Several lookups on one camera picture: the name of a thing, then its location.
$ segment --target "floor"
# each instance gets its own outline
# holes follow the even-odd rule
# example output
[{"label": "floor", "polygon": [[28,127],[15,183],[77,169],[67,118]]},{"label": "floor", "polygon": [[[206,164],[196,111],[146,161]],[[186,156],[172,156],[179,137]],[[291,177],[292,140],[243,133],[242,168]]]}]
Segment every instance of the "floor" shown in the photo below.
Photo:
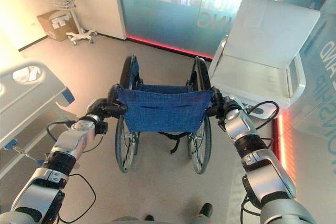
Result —
[{"label": "floor", "polygon": [[[22,54],[44,62],[69,87],[75,101],[66,110],[77,116],[84,115],[93,99],[105,98],[109,88],[119,82],[128,55],[137,55],[140,75],[150,84],[185,85],[193,64],[191,57],[104,36],[95,37],[94,44],[80,41],[77,46],[68,40],[57,42],[48,38]],[[79,167],[73,170],[82,174],[97,193],[95,205],[76,223],[103,223],[121,216],[143,219],[147,214],[160,221],[187,223],[206,202],[214,206],[214,223],[239,223],[240,204],[245,196],[241,183],[244,170],[233,144],[215,118],[211,118],[211,159],[203,175],[194,172],[185,139],[171,155],[169,150],[175,142],[157,133],[141,135],[135,165],[122,174],[114,154],[117,120],[107,122],[109,130],[101,145],[83,154]],[[262,129],[261,136],[270,136],[270,126]],[[11,181],[29,177],[27,171],[16,173]],[[93,201],[91,190],[79,177],[72,177],[64,192],[66,198],[60,214],[67,221],[81,215]],[[244,223],[259,220],[244,216]]]}]

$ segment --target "white wall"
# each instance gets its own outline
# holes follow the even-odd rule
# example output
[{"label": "white wall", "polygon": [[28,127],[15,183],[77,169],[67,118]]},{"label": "white wall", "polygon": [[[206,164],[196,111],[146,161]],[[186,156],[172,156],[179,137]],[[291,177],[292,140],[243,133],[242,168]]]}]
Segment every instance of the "white wall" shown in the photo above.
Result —
[{"label": "white wall", "polygon": [[126,39],[120,0],[76,0],[75,3],[84,28]]},{"label": "white wall", "polygon": [[[36,16],[55,9],[53,0],[0,0],[0,27],[17,49],[46,36]],[[126,39],[120,0],[76,0],[85,28]]]},{"label": "white wall", "polygon": [[0,27],[19,49],[46,36],[36,16],[52,9],[51,0],[0,0]]}]

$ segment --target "red led light strip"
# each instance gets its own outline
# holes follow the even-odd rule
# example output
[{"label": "red led light strip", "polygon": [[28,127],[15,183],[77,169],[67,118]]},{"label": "red led light strip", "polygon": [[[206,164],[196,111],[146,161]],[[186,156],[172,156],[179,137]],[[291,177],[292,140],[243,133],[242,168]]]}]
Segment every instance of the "red led light strip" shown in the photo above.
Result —
[{"label": "red led light strip", "polygon": [[211,55],[206,55],[206,54],[203,54],[203,53],[200,53],[200,52],[190,51],[190,50],[186,50],[186,49],[179,48],[179,47],[172,47],[172,46],[169,46],[169,45],[166,45],[166,44],[158,43],[156,41],[143,39],[143,38],[136,37],[136,36],[128,36],[128,38],[133,39],[133,40],[137,40],[139,42],[143,42],[143,43],[146,43],[146,44],[151,44],[151,45],[154,45],[154,46],[159,46],[159,47],[163,47],[163,48],[167,48],[167,49],[172,49],[172,50],[179,51],[179,52],[185,52],[185,53],[191,54],[191,55],[197,55],[197,56],[207,58],[207,59],[213,59],[214,58]]}]

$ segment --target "silver robot arm segment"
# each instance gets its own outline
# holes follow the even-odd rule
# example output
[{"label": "silver robot arm segment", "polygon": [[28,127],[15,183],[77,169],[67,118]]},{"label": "silver robot arm segment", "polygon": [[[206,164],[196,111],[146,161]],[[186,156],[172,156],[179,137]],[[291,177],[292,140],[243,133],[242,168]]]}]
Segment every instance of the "silver robot arm segment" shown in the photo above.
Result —
[{"label": "silver robot arm segment", "polygon": [[14,200],[11,212],[7,213],[11,222],[7,223],[21,218],[18,212],[29,215],[34,223],[53,223],[65,196],[61,189],[85,147],[95,139],[94,124],[79,120],[59,136],[43,166],[35,170]]},{"label": "silver robot arm segment", "polygon": [[233,95],[222,97],[213,88],[214,106],[207,111],[215,115],[218,125],[235,145],[246,171],[243,185],[251,203],[261,209],[261,224],[316,224],[309,212],[294,199],[293,181],[274,153],[260,138],[243,105]]},{"label": "silver robot arm segment", "polygon": [[52,224],[65,194],[61,191],[69,179],[76,161],[96,134],[107,132],[108,117],[119,118],[127,107],[117,101],[118,85],[107,99],[97,99],[70,129],[63,132],[42,167],[37,168],[18,194],[10,212],[0,215],[0,224]]}]

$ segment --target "person's foot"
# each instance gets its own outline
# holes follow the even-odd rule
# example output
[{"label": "person's foot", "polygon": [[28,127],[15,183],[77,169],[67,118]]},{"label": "person's foot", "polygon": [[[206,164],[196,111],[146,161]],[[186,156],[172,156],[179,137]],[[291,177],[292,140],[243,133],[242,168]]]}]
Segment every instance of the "person's foot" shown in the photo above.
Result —
[{"label": "person's foot", "polygon": [[153,220],[154,220],[154,217],[151,216],[151,215],[147,215],[146,218],[145,218],[145,220],[151,220],[151,221],[153,221]]},{"label": "person's foot", "polygon": [[200,210],[200,214],[205,215],[206,217],[210,218],[212,215],[212,205],[210,203],[205,203]]}]

